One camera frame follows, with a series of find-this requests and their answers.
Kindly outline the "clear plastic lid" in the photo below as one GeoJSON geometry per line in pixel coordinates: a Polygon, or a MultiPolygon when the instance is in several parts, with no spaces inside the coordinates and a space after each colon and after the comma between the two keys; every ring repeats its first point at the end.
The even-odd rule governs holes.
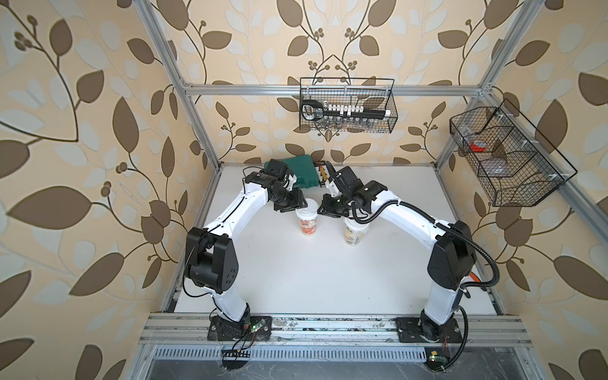
{"type": "Polygon", "coordinates": [[[318,218],[319,205],[311,198],[306,198],[305,201],[307,205],[297,209],[295,213],[301,221],[313,221],[318,218]]]}

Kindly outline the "paper milk tea cup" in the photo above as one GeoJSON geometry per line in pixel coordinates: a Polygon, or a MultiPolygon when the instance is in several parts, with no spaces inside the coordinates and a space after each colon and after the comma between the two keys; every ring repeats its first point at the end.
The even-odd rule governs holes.
{"type": "Polygon", "coordinates": [[[348,229],[345,226],[345,241],[348,243],[348,245],[358,245],[359,242],[361,241],[361,239],[363,238],[365,233],[356,233],[356,232],[352,232],[350,231],[350,229],[348,229]]]}
{"type": "Polygon", "coordinates": [[[311,236],[314,235],[316,230],[317,230],[317,225],[318,225],[318,220],[315,219],[311,219],[311,220],[299,220],[299,226],[301,228],[301,231],[307,235],[307,236],[311,236]]]}

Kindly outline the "white plastic cup lid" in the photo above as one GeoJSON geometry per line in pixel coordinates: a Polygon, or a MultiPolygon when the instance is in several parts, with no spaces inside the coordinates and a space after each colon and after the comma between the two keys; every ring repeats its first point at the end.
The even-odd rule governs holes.
{"type": "Polygon", "coordinates": [[[365,233],[369,230],[368,224],[362,224],[356,222],[354,218],[344,218],[345,226],[352,232],[365,233]]]}

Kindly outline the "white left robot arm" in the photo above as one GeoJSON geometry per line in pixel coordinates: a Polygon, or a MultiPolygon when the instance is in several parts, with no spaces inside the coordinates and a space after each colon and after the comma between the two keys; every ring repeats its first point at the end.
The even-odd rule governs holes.
{"type": "Polygon", "coordinates": [[[234,286],[239,271],[234,240],[269,202],[281,213],[307,207],[296,181],[285,162],[272,159],[243,177],[240,193],[222,214],[187,234],[183,278],[212,297],[218,316],[232,329],[245,332],[250,325],[249,304],[234,286]]]}

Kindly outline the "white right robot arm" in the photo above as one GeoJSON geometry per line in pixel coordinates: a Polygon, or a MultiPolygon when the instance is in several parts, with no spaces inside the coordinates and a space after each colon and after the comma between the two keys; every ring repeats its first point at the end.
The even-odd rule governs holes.
{"type": "Polygon", "coordinates": [[[348,166],[337,170],[327,162],[326,174],[329,193],[323,196],[320,215],[344,218],[359,226],[382,218],[429,249],[427,273],[432,286],[419,323],[424,339],[442,337],[469,288],[498,284],[497,263],[473,241],[470,227],[463,221],[437,219],[375,180],[364,184],[348,166]]]}

